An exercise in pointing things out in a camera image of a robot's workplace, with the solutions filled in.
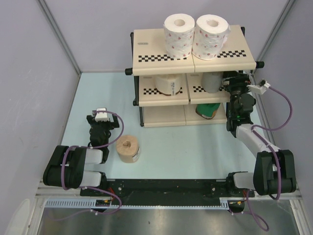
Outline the grey paper towel roll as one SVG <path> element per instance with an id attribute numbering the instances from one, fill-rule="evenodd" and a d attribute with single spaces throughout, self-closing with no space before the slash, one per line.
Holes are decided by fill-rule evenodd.
<path id="1" fill-rule="evenodd" d="M 201 86 L 207 93 L 217 93 L 223 82 L 223 72 L 204 72 L 202 74 Z"/>

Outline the green paper towel roll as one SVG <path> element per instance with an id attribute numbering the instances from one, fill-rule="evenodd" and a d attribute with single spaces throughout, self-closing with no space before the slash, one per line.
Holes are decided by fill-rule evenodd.
<path id="1" fill-rule="evenodd" d="M 220 107 L 220 103 L 198 104 L 196 113 L 204 119 L 213 119 Z"/>

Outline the white pinkish paper roll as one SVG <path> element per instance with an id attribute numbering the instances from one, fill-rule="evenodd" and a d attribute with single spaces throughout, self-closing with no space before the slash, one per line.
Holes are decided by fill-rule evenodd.
<path id="1" fill-rule="evenodd" d="M 202 60 L 217 58 L 230 34 L 230 25 L 217 15 L 202 15 L 196 21 L 192 54 Z"/>

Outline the cream paper roll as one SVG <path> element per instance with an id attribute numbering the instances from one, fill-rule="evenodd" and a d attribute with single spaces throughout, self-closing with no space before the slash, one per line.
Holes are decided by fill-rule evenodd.
<path id="1" fill-rule="evenodd" d="M 176 95 L 181 89 L 181 74 L 155 75 L 155 87 L 164 95 Z"/>

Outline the white dotted paper roll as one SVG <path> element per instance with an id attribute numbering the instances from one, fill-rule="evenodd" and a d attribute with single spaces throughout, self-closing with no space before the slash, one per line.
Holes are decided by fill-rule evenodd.
<path id="1" fill-rule="evenodd" d="M 167 55 L 174 59 L 190 56 L 195 31 L 194 18 L 187 14 L 173 14 L 165 19 L 163 27 Z"/>

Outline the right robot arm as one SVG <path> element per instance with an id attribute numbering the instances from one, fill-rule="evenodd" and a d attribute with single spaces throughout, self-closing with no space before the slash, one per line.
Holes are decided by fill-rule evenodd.
<path id="1" fill-rule="evenodd" d="M 261 136 L 256 129 L 266 130 L 266 127 L 254 124 L 250 117 L 256 105 L 253 93 L 264 94 L 271 90 L 286 101 L 289 100 L 288 97 L 265 80 L 258 85 L 252 85 L 249 75 L 242 72 L 226 71 L 223 73 L 223 80 L 227 82 L 224 89 L 230 94 L 230 101 L 226 104 L 226 129 L 256 158 L 254 172 L 234 173 L 233 180 L 225 184 L 226 192 L 230 196 L 238 196 L 243 189 L 250 189 L 274 200 L 278 200 L 282 193 L 295 192 L 293 153 L 282 150 Z"/>

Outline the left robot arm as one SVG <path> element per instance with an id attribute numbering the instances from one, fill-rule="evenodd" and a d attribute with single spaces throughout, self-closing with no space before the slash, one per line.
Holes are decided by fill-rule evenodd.
<path id="1" fill-rule="evenodd" d="M 96 195 L 104 195 L 108 183 L 101 172 L 86 170 L 86 165 L 104 164 L 109 156 L 111 130 L 119 128 L 116 115 L 113 120 L 106 112 L 95 112 L 86 117 L 90 125 L 87 146 L 58 145 L 45 168 L 43 183 L 64 189 L 91 187 Z"/>

